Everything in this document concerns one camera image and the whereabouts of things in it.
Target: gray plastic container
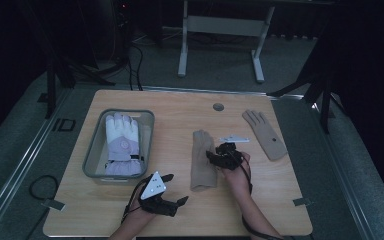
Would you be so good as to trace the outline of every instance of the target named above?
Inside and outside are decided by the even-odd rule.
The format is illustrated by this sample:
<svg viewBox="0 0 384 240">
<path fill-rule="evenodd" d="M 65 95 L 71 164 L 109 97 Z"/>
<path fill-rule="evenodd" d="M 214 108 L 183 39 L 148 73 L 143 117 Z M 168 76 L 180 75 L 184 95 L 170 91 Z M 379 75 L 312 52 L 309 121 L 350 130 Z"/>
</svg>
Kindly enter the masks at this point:
<svg viewBox="0 0 384 240">
<path fill-rule="evenodd" d="M 108 161 L 108 146 L 105 130 L 105 120 L 108 115 L 119 112 L 129 115 L 138 122 L 139 128 L 139 159 L 141 173 L 136 175 L 106 175 L 105 164 Z M 135 185 L 148 169 L 149 154 L 151 151 L 152 133 L 154 130 L 154 114 L 149 110 L 107 109 L 99 116 L 93 133 L 92 141 L 83 162 L 83 172 L 93 178 L 98 184 L 122 183 Z"/>
</svg>

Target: wooden tabletop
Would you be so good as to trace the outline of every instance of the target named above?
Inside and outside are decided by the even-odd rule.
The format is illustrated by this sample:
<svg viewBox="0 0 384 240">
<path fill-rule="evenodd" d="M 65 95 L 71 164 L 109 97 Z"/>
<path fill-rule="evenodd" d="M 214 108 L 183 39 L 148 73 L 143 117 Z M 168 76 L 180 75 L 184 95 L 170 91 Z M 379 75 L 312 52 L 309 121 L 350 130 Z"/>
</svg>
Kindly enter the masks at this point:
<svg viewBox="0 0 384 240">
<path fill-rule="evenodd" d="M 213 104 L 224 105 L 215 111 Z M 263 112 L 283 140 L 270 100 L 263 95 L 99 90 L 80 131 L 55 200 L 63 211 L 51 209 L 43 231 L 53 237 L 108 237 L 120 225 L 121 215 L 134 186 L 97 184 L 82 171 L 100 114 L 109 108 L 146 109 L 155 115 L 148 172 L 174 174 L 166 183 L 163 199 L 176 201 L 189 196 L 175 217 L 157 216 L 140 236 L 245 236 L 241 215 L 229 189 L 218 174 L 217 188 L 190 191 L 192 133 L 203 129 L 218 146 L 220 137 L 236 134 L 250 139 L 237 143 L 237 150 L 251 155 L 252 196 L 282 235 L 308 235 L 312 225 L 305 206 L 295 206 L 301 191 L 289 155 L 270 161 L 249 124 L 246 109 Z"/>
</svg>

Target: person's right hand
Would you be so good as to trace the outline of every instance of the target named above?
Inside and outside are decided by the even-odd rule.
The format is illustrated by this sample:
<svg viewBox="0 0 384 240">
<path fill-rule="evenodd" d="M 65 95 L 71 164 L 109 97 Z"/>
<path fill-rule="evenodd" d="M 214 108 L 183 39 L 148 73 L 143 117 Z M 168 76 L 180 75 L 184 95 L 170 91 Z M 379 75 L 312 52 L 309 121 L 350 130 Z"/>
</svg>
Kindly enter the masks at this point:
<svg viewBox="0 0 384 240">
<path fill-rule="evenodd" d="M 242 167 L 248 173 L 248 176 L 250 176 L 251 169 L 249 166 L 249 161 L 251 159 L 251 156 L 246 152 L 241 152 L 241 153 L 243 157 Z M 229 184 L 230 190 L 232 191 L 235 197 L 244 196 L 244 194 L 246 195 L 251 194 L 249 192 L 248 179 L 240 167 L 236 168 L 233 171 L 226 168 L 222 168 L 221 172 L 224 174 L 224 177 L 227 183 Z"/>
</svg>

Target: folded glove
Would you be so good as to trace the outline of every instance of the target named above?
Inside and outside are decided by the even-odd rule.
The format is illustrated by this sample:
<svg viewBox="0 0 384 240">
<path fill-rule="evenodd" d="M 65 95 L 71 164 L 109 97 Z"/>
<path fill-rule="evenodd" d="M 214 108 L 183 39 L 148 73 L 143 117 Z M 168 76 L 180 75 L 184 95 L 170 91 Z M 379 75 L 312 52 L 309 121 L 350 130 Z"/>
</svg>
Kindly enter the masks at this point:
<svg viewBox="0 0 384 240">
<path fill-rule="evenodd" d="M 106 118 L 108 175 L 135 175 L 141 172 L 139 162 L 139 128 L 136 120 L 114 113 Z"/>
<path fill-rule="evenodd" d="M 193 132 L 191 190 L 203 191 L 217 187 L 217 171 L 207 158 L 206 151 L 214 153 L 214 141 L 208 132 Z"/>
<path fill-rule="evenodd" d="M 260 146 L 270 160 L 285 156 L 288 151 L 262 112 L 246 110 L 242 117 L 249 123 Z"/>
</svg>

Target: gray glove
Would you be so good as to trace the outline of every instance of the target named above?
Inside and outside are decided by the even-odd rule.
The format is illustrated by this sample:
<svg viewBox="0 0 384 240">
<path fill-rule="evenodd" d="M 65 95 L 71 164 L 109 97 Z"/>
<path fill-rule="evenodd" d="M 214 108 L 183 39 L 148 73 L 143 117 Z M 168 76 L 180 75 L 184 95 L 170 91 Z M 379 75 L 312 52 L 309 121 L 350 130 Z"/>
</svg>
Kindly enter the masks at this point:
<svg viewBox="0 0 384 240">
<path fill-rule="evenodd" d="M 270 160 L 285 156 L 288 151 L 262 112 L 246 110 L 242 117 L 249 123 L 258 142 Z"/>
<path fill-rule="evenodd" d="M 203 130 L 193 132 L 191 190 L 203 191 L 217 187 L 217 170 L 207 158 L 206 151 L 214 153 L 214 140 Z"/>
</svg>

